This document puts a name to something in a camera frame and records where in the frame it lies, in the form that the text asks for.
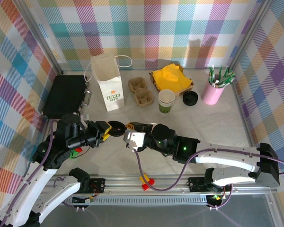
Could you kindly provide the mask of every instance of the white paper cup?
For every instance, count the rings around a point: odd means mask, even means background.
[[[172,90],[164,89],[159,92],[158,102],[161,113],[167,114],[175,102],[175,93]]]

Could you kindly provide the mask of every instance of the colorful plaid backdrop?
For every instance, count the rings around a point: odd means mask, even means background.
[[[0,209],[15,193],[42,139],[38,109],[55,72],[12,0],[0,1]]]
[[[225,66],[259,2],[26,0],[64,70],[84,70],[91,55],[104,52],[132,57],[130,69],[157,69],[171,61],[186,68]]]
[[[254,141],[284,160],[284,0],[273,2],[235,71]],[[284,178],[279,194],[284,206]]]

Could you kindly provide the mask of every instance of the black mount bracket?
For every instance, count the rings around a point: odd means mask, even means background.
[[[79,190],[75,194],[102,194],[105,189],[105,178],[90,178],[87,190]]]
[[[207,201],[208,204],[210,204],[212,206],[217,206],[217,207],[222,204],[222,200],[217,200],[217,199],[213,198],[212,195],[207,195],[206,201]]]
[[[190,177],[187,182],[189,192],[223,192],[223,187],[214,185],[213,183],[205,183],[204,177]],[[230,192],[231,187],[225,186],[225,191]]]

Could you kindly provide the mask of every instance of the paper bag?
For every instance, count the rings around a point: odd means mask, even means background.
[[[119,68],[112,53],[90,58],[91,70],[98,82],[107,111],[124,107],[123,89]]]

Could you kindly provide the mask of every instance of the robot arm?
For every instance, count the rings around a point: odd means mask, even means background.
[[[228,168],[210,168],[206,170],[205,178],[208,184],[218,187],[230,183],[256,182],[261,186],[278,187],[278,163],[272,160],[252,155],[231,153],[241,149],[249,154],[259,154],[277,158],[269,144],[261,143],[259,148],[236,148],[201,142],[198,139],[178,136],[174,130],[162,124],[141,124],[131,122],[127,125],[124,141],[127,147],[138,152],[145,148],[156,150],[162,155],[172,156],[172,159],[184,164],[197,151],[206,149],[193,158],[191,163],[215,163],[228,165]]]
[[[42,200],[37,200],[43,188],[52,176],[60,168],[61,164],[70,157],[71,150],[81,146],[91,146],[96,148],[108,138],[108,131],[111,126],[106,122],[88,122],[85,129],[80,122],[80,117],[69,114],[62,117],[57,123],[57,130],[49,155],[42,168],[28,182],[28,178],[42,162],[45,151],[49,147],[50,137],[39,144],[37,151],[33,155],[32,164],[18,187],[10,202],[0,211],[0,225],[5,217],[4,226],[35,226],[40,224],[44,218],[68,196],[78,190],[84,192],[89,186],[89,174],[79,168],[70,171],[59,187],[54,188]],[[7,210],[15,198],[18,196],[9,214]]]
[[[124,134],[124,141],[127,147],[138,152],[143,151],[145,148],[150,148],[160,152],[165,157],[172,156],[173,160],[179,163],[185,163],[189,157],[197,152],[197,149],[210,148],[208,152],[198,155],[190,162],[216,163],[230,166],[223,169],[211,168],[206,170],[205,183],[211,185],[211,187],[212,184],[220,187],[229,183],[247,181],[256,182],[260,185],[265,182],[265,186],[270,187],[279,186],[278,163],[275,161],[264,161],[262,158],[253,156],[223,152],[223,150],[238,148],[201,143],[198,139],[178,136],[174,130],[162,124],[154,126],[152,124],[132,122],[127,125],[127,128],[129,130]],[[43,168],[37,172],[29,185],[20,194],[12,211],[7,214],[9,203],[1,210],[0,225],[4,217],[7,216],[4,226],[39,226],[46,216],[70,195],[78,191],[86,192],[89,186],[89,174],[76,168],[71,170],[69,176],[64,179],[62,184],[43,198],[38,199],[46,183],[56,173],[63,161],[70,157],[72,149],[81,146],[98,147],[100,143],[103,143],[108,138],[110,129],[111,126],[106,122],[88,122],[88,126],[85,129],[80,123],[78,116],[69,114],[62,117],[57,123],[53,145],[49,156],[43,164]],[[27,179],[43,160],[48,146],[49,138],[38,146],[28,175],[25,176],[14,197],[22,186],[28,183]],[[245,151],[277,157],[268,144],[261,144],[260,148],[246,148]]]

